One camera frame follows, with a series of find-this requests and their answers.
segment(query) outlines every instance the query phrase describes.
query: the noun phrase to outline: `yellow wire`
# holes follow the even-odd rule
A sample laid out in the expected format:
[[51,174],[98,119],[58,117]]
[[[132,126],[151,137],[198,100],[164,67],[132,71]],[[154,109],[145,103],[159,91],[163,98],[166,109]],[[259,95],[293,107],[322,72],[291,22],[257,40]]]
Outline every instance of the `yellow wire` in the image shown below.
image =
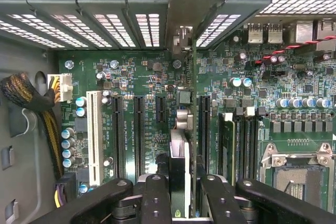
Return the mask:
[[56,204],[56,207],[57,207],[57,208],[60,208],[60,207],[61,207],[61,204],[59,203],[59,200],[58,200],[57,190],[55,191],[54,198],[55,198],[55,204]]

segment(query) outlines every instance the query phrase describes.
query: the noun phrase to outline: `gray metal wall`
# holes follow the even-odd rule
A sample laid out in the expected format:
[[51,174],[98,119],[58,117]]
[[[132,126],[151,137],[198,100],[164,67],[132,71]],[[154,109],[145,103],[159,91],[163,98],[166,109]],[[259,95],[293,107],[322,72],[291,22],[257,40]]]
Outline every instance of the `gray metal wall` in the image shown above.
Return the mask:
[[[25,71],[34,84],[38,71],[45,75],[55,73],[57,65],[52,55],[43,57],[43,53],[42,49],[0,40],[0,79]],[[42,92],[46,90],[43,84],[39,86]],[[7,105],[0,94],[0,152],[11,146],[15,159],[11,167],[3,170],[0,157],[0,223],[6,223],[5,208],[16,200],[18,219],[7,223],[24,224],[55,208],[54,175],[41,123],[38,122],[38,127],[32,132],[10,137]]]

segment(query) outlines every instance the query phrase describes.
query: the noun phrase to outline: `white pci slot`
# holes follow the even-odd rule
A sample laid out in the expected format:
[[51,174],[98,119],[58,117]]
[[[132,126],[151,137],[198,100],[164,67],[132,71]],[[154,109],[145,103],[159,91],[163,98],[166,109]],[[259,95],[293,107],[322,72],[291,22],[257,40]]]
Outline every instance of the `white pci slot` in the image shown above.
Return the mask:
[[103,133],[100,91],[87,91],[89,182],[100,186],[104,179]]

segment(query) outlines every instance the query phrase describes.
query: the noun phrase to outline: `rectangular hole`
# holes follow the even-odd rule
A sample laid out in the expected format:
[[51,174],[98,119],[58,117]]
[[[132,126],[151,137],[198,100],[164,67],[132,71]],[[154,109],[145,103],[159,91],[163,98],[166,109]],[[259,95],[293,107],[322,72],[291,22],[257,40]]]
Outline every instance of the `rectangular hole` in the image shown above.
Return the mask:
[[3,148],[0,154],[2,170],[10,168],[14,163],[14,149],[12,146]]

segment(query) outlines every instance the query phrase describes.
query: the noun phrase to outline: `resistor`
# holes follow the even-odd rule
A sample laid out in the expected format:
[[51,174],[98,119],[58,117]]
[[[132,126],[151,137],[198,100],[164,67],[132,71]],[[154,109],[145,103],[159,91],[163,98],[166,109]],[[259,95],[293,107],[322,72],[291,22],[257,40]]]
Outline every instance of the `resistor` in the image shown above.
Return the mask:
[[294,65],[290,66],[290,68],[294,69],[294,70],[305,70],[306,65],[305,64],[294,64]]

